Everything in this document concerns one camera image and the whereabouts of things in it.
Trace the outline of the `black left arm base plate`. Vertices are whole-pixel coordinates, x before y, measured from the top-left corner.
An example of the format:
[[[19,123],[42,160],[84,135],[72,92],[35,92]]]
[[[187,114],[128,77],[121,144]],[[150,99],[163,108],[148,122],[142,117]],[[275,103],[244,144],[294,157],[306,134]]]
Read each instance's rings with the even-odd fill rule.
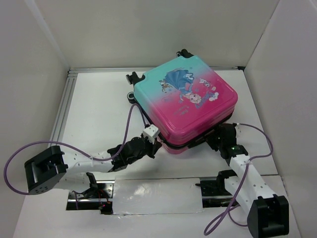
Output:
[[[113,214],[113,180],[96,180],[93,173],[83,174],[83,179],[80,185],[85,185],[88,182],[88,188],[83,192],[69,191],[66,211],[88,211],[98,210],[100,214]]]

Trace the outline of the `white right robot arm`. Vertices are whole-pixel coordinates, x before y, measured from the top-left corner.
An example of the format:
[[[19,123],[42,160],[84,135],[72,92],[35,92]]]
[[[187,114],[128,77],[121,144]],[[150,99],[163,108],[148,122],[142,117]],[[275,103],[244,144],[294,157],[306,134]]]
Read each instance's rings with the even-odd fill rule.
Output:
[[[237,143],[236,123],[218,125],[206,138],[214,151],[220,152],[229,170],[216,177],[216,189],[221,194],[232,195],[224,212],[208,223],[204,235],[210,235],[229,215],[240,206],[247,215],[247,228],[254,238],[272,238],[289,234],[289,202],[284,195],[277,195],[259,174],[253,160],[243,145]]]

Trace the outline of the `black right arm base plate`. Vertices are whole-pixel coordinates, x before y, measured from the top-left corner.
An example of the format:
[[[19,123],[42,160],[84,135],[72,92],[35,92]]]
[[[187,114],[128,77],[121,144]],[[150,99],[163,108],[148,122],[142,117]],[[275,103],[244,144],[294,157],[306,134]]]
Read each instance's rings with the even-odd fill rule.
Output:
[[[235,188],[233,192],[225,188],[225,182],[229,182],[229,179],[232,179]],[[200,178],[195,186],[201,190],[203,208],[227,207],[240,182],[241,179],[233,170],[220,171],[214,178]]]

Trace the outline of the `pink hard-shell suitcase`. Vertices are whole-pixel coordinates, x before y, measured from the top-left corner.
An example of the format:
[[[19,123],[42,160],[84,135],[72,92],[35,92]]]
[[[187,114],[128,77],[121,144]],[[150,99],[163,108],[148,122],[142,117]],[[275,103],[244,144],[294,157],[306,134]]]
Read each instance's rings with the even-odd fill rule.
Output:
[[[238,101],[236,91],[200,57],[186,49],[142,76],[126,76],[133,103],[159,129],[158,139],[170,154],[203,142],[204,136],[228,120]]]

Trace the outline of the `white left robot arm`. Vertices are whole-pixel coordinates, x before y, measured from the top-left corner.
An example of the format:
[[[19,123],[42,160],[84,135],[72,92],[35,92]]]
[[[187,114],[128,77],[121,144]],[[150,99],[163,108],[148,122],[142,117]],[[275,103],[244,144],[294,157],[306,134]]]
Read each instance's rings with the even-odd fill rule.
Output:
[[[145,156],[153,159],[161,146],[157,139],[134,137],[109,149],[112,159],[107,161],[96,161],[81,152],[64,153],[60,146],[51,146],[24,164],[28,192],[39,195],[60,188],[94,197],[98,192],[94,172],[118,172]]]

